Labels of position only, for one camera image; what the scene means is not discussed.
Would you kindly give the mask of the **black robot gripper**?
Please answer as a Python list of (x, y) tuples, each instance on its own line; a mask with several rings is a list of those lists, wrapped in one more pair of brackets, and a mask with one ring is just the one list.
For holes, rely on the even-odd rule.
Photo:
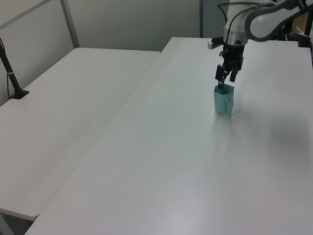
[(230, 45), (222, 43), (223, 50), (220, 56), (224, 59), (222, 65), (217, 65), (215, 79), (218, 82), (218, 89), (224, 89), (225, 73), (230, 73), (230, 81), (235, 82), (238, 71), (242, 68), (243, 53), (245, 45)]

